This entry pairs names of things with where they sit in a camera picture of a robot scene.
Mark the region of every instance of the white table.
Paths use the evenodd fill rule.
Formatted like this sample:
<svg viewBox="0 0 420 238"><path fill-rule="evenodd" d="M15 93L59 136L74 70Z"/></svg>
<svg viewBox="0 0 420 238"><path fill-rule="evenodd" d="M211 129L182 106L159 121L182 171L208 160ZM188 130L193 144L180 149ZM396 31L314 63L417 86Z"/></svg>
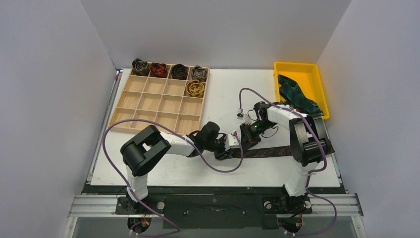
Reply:
<svg viewBox="0 0 420 238"><path fill-rule="evenodd" d="M125 69L117 91L118 100L127 81L130 69ZM249 87L268 100L276 101L273 70L253 69L212 69L207 83L207 96L203 109L201 126L213 121L220 126L220 132L233 130L240 134L241 120L236 118L239 108L238 93ZM257 95L244 91L242 103L244 111L251 109L256 102L262 101ZM111 131L106 138L106 148L116 166L126 174L125 165L119 152L121 146L134 134ZM290 145L289 131L279 127L278 133L268 139L262 138L254 148L267 148ZM222 170L235 167L239 159L217 161L211 152L204 152L209 163ZM222 174L208 168L200 157L186 158L178 155L165 155L149 173L150 186L240 186L240 187L281 187L291 170L293 158L249 158L232 173ZM339 187L339 180L331 156L327 156L327 169L311 178L310 186ZM100 149L91 185L125 185L123 179L111 167L102 148Z"/></svg>

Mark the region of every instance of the white wall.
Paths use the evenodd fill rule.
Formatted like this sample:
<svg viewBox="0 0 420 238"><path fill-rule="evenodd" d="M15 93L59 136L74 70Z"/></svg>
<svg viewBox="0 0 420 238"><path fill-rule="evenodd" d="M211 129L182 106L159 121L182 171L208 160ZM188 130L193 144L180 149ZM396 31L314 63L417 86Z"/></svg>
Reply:
<svg viewBox="0 0 420 238"><path fill-rule="evenodd" d="M316 62L351 0L81 0L117 67Z"/></svg>
<svg viewBox="0 0 420 238"><path fill-rule="evenodd" d="M353 0L318 61L370 238L420 236L420 1Z"/></svg>
<svg viewBox="0 0 420 238"><path fill-rule="evenodd" d="M0 237L61 237L115 70L78 0L0 7Z"/></svg>

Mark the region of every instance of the black rolled tie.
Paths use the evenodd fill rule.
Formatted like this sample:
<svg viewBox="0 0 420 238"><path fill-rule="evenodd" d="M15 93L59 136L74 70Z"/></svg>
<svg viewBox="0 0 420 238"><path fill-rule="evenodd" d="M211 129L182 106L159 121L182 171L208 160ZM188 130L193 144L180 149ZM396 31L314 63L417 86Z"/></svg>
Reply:
<svg viewBox="0 0 420 238"><path fill-rule="evenodd" d="M187 67L183 66L182 64L176 64L171 69L171 75L173 79L181 79L186 80L188 76Z"/></svg>
<svg viewBox="0 0 420 238"><path fill-rule="evenodd" d="M193 80L205 82L207 80L207 71L197 65L193 68L191 77Z"/></svg>
<svg viewBox="0 0 420 238"><path fill-rule="evenodd" d="M135 75L138 76L148 76L149 75L149 66L146 61L142 61L137 58L133 61L133 71Z"/></svg>

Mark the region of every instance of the wooden organizer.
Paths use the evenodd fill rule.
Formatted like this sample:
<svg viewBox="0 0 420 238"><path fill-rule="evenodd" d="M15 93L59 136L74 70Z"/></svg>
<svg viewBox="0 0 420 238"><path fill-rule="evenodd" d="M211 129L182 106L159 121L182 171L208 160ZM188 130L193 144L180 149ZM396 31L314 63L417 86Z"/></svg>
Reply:
<svg viewBox="0 0 420 238"><path fill-rule="evenodd" d="M185 90L186 84L192 81L193 66L186 66L187 80L172 79L170 70L173 66L174 64L166 65L167 78L150 77L150 73L147 77L136 76L131 69L108 126L124 119L147 119L179 134L185 135L199 130L210 69L204 68L207 71L207 81L204 82L203 97L195 98L190 97ZM111 130L138 133L148 125L150 124L139 121L125 122Z"/></svg>

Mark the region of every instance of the yellow bin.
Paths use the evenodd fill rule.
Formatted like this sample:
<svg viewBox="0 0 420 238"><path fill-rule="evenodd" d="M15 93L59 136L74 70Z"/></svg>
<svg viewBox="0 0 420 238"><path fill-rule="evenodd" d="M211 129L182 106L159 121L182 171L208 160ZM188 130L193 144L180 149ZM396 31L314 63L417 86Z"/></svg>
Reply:
<svg viewBox="0 0 420 238"><path fill-rule="evenodd" d="M325 99L324 88L322 86L321 75L319 74L318 66L314 63L291 63L291 62L275 62L274 63L274 77L276 83L276 93L278 101L285 101L280 96L278 83L278 75L284 75L295 80L302 89L305 97L318 103L324 115L322 119L329 118L329 110L327 100Z"/></svg>

